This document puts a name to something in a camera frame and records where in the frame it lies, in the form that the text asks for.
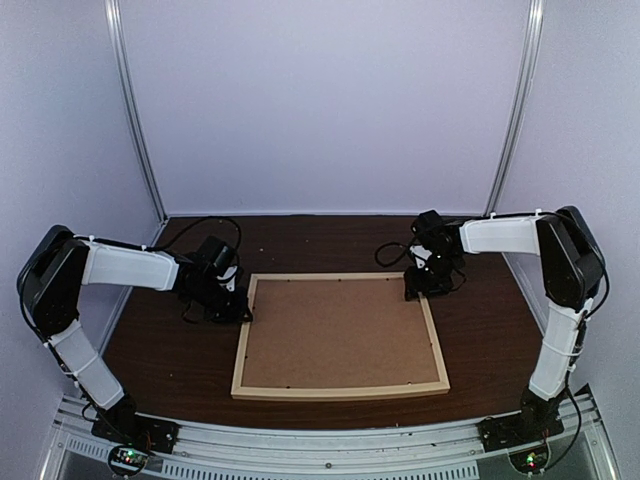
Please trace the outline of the left aluminium corner post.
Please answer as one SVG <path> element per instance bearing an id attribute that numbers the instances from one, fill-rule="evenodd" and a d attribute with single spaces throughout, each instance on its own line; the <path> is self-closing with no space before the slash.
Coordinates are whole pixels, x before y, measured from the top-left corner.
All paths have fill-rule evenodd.
<path id="1" fill-rule="evenodd" d="M 126 49 L 124 28 L 122 24 L 121 5 L 117 0 L 106 0 L 104 5 L 107 27 L 115 56 L 120 88 L 134 151 L 155 215 L 160 223 L 164 223 L 167 221 L 168 215 L 151 165 L 148 147 L 142 128 L 141 117 L 136 102 Z"/>

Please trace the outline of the round circuit board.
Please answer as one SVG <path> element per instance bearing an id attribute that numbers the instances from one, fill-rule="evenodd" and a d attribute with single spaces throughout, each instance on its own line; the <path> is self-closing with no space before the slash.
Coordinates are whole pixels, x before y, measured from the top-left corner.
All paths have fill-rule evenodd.
<path id="1" fill-rule="evenodd" d="M 550 451 L 542 446 L 509 453 L 512 468 L 523 475 L 534 475 L 544 470 L 550 460 Z"/>
<path id="2" fill-rule="evenodd" d="M 119 445 L 110 450 L 107 465 L 114 474 L 130 477 L 139 474 L 147 466 L 149 458 L 146 452 Z"/>

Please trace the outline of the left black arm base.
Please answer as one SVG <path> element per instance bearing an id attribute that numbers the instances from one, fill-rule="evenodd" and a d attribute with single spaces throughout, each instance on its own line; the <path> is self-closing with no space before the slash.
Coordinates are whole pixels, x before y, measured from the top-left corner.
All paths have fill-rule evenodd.
<path id="1" fill-rule="evenodd" d="M 99 409 L 91 428 L 95 437 L 133 446 L 145 452 L 171 454 L 177 440 L 177 423 L 137 412 L 134 399 L 125 394 L 113 407 Z"/>

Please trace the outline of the aluminium front rail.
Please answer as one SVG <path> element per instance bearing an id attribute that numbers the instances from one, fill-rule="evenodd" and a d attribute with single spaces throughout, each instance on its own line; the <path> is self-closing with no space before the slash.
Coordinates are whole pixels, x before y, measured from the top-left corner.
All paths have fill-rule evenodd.
<path id="1" fill-rule="evenodd" d="M 355 430 L 272 430 L 181 421 L 171 453 L 156 453 L 139 479 L 526 479 L 516 461 L 550 455 L 544 479 L 618 479 L 593 396 L 560 408 L 561 434 L 488 451 L 477 420 Z"/>

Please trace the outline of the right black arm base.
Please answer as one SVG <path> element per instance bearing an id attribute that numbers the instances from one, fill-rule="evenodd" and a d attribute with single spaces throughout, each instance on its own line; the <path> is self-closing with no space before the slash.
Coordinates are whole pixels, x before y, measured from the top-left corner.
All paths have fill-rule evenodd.
<path id="1" fill-rule="evenodd" d="M 559 407 L 566 398 L 564 391 L 544 400 L 525 388 L 517 413 L 502 417 L 486 417 L 477 424 L 485 452 L 509 449 L 564 432 Z"/>

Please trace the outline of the right aluminium corner post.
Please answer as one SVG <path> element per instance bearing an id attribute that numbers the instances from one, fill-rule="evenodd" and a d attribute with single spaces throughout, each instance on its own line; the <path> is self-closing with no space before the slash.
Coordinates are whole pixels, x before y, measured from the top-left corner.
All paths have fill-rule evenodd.
<path id="1" fill-rule="evenodd" d="M 501 148 L 498 166 L 484 209 L 484 214 L 494 212 L 499 204 L 507 183 L 509 170 L 515 156 L 519 135 L 525 117 L 526 105 L 530 95 L 538 63 L 541 38 L 544 25 L 545 4 L 543 0 L 529 2 L 519 73 L 515 94 L 507 122 L 507 129 Z"/>

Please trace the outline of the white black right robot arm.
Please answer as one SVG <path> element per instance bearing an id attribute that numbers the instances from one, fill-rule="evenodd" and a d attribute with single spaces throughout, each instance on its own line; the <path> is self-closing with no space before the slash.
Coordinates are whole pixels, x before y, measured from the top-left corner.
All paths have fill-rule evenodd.
<path id="1" fill-rule="evenodd" d="M 444 220 L 436 211 L 411 225 L 405 254 L 413 264 L 404 273 L 406 300 L 457 290 L 465 256 L 516 253 L 539 258 L 548 318 L 539 357 L 522 397 L 512 430 L 519 440 L 535 440 L 551 424 L 551 413 L 580 357 L 587 324 L 600 304 L 595 297 L 608 283 L 606 263 L 580 211 L 574 206 L 528 214 L 490 214 L 471 220 Z"/>

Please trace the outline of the right round circuit board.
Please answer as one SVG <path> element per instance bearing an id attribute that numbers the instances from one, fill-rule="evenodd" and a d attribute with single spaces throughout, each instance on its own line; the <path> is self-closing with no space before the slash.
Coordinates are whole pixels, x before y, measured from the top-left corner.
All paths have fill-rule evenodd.
<path id="1" fill-rule="evenodd" d="M 534 475 L 544 470 L 550 460 L 550 451 L 542 446 L 509 453 L 512 468 L 523 475 Z"/>

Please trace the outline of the aluminium corner post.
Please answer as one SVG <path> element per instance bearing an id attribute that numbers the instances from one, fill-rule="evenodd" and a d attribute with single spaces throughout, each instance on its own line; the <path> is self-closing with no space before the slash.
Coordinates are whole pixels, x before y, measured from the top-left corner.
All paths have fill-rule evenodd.
<path id="1" fill-rule="evenodd" d="M 122 24 L 121 5 L 117 0 L 106 0 L 104 5 L 107 27 L 115 56 L 120 88 L 134 151 L 155 215 L 160 223 L 164 223 L 167 221 L 168 215 L 151 165 L 148 147 L 142 128 L 141 117 L 136 102 L 126 49 L 124 28 Z"/>
<path id="2" fill-rule="evenodd" d="M 499 204 L 507 183 L 509 170 L 515 156 L 519 135 L 525 117 L 526 105 L 530 95 L 538 63 L 541 38 L 544 25 L 545 4 L 543 0 L 529 2 L 519 73 L 515 94 L 507 122 L 507 129 L 501 148 L 498 166 L 484 209 L 484 214 L 494 212 Z"/>

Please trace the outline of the left round circuit board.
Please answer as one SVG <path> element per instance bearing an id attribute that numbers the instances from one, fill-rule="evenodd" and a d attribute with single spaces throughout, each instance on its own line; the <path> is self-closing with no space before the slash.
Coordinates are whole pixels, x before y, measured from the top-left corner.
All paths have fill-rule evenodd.
<path id="1" fill-rule="evenodd" d="M 130 477 L 139 474 L 147 466 L 149 458 L 146 452 L 119 445 L 110 450 L 107 465 L 114 474 Z"/>

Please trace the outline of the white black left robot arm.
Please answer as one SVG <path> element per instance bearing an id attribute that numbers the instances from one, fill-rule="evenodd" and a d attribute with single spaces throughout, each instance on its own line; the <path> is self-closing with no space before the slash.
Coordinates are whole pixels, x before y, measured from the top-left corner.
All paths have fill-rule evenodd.
<path id="1" fill-rule="evenodd" d="M 177 254 L 169 245 L 132 245 L 55 225 L 23 266 L 16 288 L 25 322 L 88 397 L 98 422 L 121 443 L 137 442 L 144 424 L 81 326 L 81 288 L 117 285 L 171 292 L 187 306 L 201 306 L 207 322 L 250 322 L 248 293 L 238 284 L 243 273 L 238 249 L 209 236 L 196 251 Z"/>

